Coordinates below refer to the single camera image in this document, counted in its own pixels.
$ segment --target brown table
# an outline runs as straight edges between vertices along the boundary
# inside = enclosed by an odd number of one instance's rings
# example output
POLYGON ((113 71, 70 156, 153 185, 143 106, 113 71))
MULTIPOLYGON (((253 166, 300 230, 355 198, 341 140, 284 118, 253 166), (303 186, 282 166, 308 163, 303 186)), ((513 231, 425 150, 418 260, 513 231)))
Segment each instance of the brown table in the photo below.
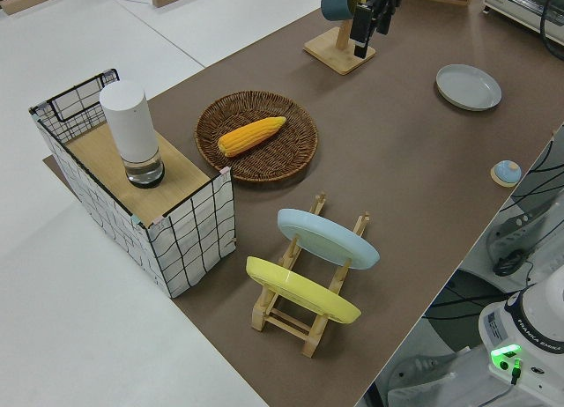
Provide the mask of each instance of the brown table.
MULTIPOLYGON (((404 0, 390 34, 372 39, 375 58, 347 76, 301 49, 334 26, 315 11, 150 100, 156 129, 209 174, 193 129, 224 95, 281 93, 319 129, 303 181, 235 186, 237 250, 174 300, 269 405, 353 406, 509 196, 490 178, 492 165, 512 159, 527 170, 561 125, 564 63, 536 34, 482 14, 480 1, 404 0), (495 77, 501 104, 486 112, 450 105, 434 80, 451 63, 495 77), (382 260, 350 272, 341 294, 362 316, 330 323, 308 359, 298 338, 268 324, 262 333, 251 329, 260 287, 245 259, 276 262, 287 245, 278 209, 306 210, 321 190, 323 215, 343 226, 371 213, 365 238, 382 260)), ((333 272, 308 254, 295 270, 320 283, 333 272)))

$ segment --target wicker tray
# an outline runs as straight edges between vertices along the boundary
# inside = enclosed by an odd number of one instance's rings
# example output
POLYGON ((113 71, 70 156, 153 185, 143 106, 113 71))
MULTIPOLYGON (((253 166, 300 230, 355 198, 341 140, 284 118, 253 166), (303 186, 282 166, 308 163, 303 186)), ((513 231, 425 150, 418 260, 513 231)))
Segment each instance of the wicker tray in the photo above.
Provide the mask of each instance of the wicker tray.
POLYGON ((200 116, 194 137, 213 167, 231 167, 235 179, 250 182, 281 181, 297 174, 317 148, 317 128, 308 112, 272 92, 236 92, 215 101, 200 116), (268 116, 287 119, 274 136, 233 158, 219 151, 223 134, 268 116))

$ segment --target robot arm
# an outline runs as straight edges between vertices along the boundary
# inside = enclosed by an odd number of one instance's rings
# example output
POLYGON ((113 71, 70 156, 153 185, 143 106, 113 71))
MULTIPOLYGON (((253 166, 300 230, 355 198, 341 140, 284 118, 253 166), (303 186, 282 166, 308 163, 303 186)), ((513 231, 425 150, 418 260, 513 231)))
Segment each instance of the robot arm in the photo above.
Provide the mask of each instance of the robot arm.
POLYGON ((356 5, 351 28, 355 56, 366 57, 374 30, 380 34, 388 33, 391 17, 400 4, 401 0, 366 0, 356 5))

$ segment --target corn cob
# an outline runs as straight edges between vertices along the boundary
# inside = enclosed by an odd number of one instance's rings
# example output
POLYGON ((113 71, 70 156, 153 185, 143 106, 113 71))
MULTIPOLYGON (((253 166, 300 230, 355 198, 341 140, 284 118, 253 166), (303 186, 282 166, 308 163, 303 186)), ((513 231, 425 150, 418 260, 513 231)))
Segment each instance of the corn cob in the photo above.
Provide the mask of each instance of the corn cob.
POLYGON ((218 148, 225 156, 232 158, 276 134, 285 122, 284 116, 271 116, 244 125, 221 136, 218 148))

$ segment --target blue mug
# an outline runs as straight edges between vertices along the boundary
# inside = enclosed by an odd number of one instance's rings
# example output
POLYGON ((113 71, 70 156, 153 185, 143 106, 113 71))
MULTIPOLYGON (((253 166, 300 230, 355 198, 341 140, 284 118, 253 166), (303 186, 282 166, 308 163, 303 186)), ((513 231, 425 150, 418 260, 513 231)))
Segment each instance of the blue mug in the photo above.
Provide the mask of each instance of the blue mug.
POLYGON ((352 19, 356 3, 360 0, 321 0, 321 13, 329 21, 352 19))

